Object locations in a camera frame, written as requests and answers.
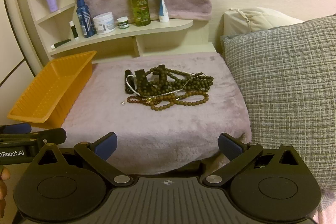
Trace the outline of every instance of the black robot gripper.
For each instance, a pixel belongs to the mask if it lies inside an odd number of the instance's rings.
[[[320,187],[293,146],[263,149],[226,133],[218,146],[230,162],[203,181],[133,180],[106,162],[113,132],[74,148],[48,143],[14,189],[13,224],[315,223]]]

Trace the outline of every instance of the crosshair symbol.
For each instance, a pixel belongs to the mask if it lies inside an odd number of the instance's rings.
[[[164,182],[163,182],[164,184],[166,184],[166,185],[170,185],[170,184],[172,184],[173,182],[171,181],[171,180],[165,180]]]

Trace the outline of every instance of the finger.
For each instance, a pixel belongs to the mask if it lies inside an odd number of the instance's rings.
[[[3,218],[4,214],[5,214],[5,206],[6,206],[6,201],[0,200],[0,218]]]
[[[7,195],[7,186],[2,180],[0,180],[0,200],[3,200],[6,195]]]
[[[2,180],[8,180],[11,177],[11,173],[9,172],[9,170],[4,167],[1,173],[1,179]]]

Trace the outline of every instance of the pile of jewelry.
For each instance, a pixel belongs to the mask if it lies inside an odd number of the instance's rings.
[[[137,78],[137,89],[134,90],[128,82],[128,75],[126,84],[137,95],[127,98],[128,103],[138,103],[150,106],[155,111],[170,108],[173,105],[183,106],[197,106],[209,100],[207,92],[211,85],[213,85],[213,77],[207,76],[204,73],[187,73],[185,71],[167,69],[164,65],[155,67],[145,72],[138,70],[135,72]],[[147,76],[153,74],[158,75],[157,80],[149,81]],[[183,76],[184,79],[179,79],[175,75]],[[172,78],[173,81],[168,81],[167,76]],[[183,95],[175,95],[175,93],[185,91]],[[182,101],[190,96],[203,95],[204,99],[194,102]],[[162,101],[167,101],[168,104],[157,107]]]

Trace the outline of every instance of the checkered cushion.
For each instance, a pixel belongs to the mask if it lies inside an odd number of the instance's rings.
[[[222,37],[252,139],[291,143],[322,188],[336,190],[336,15]]]

